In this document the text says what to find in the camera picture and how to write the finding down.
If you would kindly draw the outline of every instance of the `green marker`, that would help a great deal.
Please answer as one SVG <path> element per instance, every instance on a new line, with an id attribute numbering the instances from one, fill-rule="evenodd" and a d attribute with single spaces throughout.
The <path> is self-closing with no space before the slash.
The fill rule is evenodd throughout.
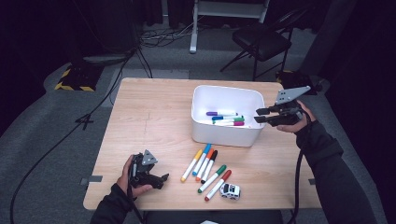
<path id="1" fill-rule="evenodd" d="M 221 173 L 223 173 L 227 169 L 226 165 L 222 165 L 210 178 L 198 189 L 198 193 L 204 192 L 204 190 L 209 187 L 210 184 L 215 181 L 216 178 L 218 178 Z"/>
<path id="2" fill-rule="evenodd" d="M 236 119 L 215 119 L 213 120 L 213 124 L 216 123 L 227 123 L 227 122 L 234 122 L 234 121 L 245 121 L 244 118 L 236 118 Z"/>

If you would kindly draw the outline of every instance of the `wooden table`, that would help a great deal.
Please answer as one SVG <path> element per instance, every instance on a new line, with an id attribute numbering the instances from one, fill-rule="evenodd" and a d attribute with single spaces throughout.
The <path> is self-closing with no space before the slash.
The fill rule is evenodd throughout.
<path id="1" fill-rule="evenodd" d="M 219 152 L 212 168 L 215 173 L 226 164 L 233 173 L 227 182 L 239 185 L 239 201 L 212 200 L 197 190 L 201 184 L 190 175 L 180 181 L 195 153 L 205 143 L 191 138 L 191 102 L 199 85 L 227 86 L 258 91 L 265 104 L 273 105 L 278 83 L 185 79 L 125 78 L 107 125 L 92 175 L 102 175 L 100 183 L 91 182 L 84 200 L 87 209 L 96 209 L 110 192 L 131 154 L 148 149 L 157 159 L 152 175 L 170 174 L 162 189 L 141 196 L 136 205 L 141 210 L 217 210 L 217 209 L 288 209 L 294 206 L 294 174 L 299 148 L 295 135 L 282 133 L 266 125 L 252 147 L 213 145 Z M 303 159 L 300 178 L 300 207 L 319 208 L 316 188 L 308 179 L 312 172 Z"/>

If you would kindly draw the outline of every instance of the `red marker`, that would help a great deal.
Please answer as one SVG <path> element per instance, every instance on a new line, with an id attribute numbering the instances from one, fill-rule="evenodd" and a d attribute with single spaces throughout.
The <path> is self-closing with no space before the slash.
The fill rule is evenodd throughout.
<path id="1" fill-rule="evenodd" d="M 209 202 L 209 200 L 215 195 L 215 193 L 219 190 L 222 184 L 227 180 L 228 176 L 231 175 L 231 170 L 228 170 L 224 176 L 219 180 L 219 182 L 216 184 L 216 186 L 209 191 L 209 193 L 205 197 L 205 201 Z"/>

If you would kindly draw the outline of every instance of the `black chair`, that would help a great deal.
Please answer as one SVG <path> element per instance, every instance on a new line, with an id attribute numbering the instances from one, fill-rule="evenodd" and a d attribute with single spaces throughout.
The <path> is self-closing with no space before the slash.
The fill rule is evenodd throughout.
<path id="1" fill-rule="evenodd" d="M 230 64 L 246 56 L 254 57 L 253 81 L 279 65 L 281 65 L 281 71 L 283 71 L 288 50 L 291 46 L 290 40 L 295 24 L 310 8 L 310 5 L 299 7 L 272 24 L 267 25 L 258 22 L 233 32 L 233 41 L 243 50 L 222 67 L 220 72 L 224 71 Z M 282 52 L 284 52 L 284 56 L 281 63 L 277 63 L 273 67 L 256 75 L 257 61 L 265 62 Z"/>

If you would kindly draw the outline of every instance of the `table leg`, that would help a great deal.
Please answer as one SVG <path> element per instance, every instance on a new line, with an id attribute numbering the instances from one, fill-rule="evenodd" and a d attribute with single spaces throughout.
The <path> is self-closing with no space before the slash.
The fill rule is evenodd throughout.
<path id="1" fill-rule="evenodd" d="M 198 25 L 198 0 L 195 0 L 190 53 L 195 53 L 197 51 L 197 39 L 198 39 L 197 25 Z"/>

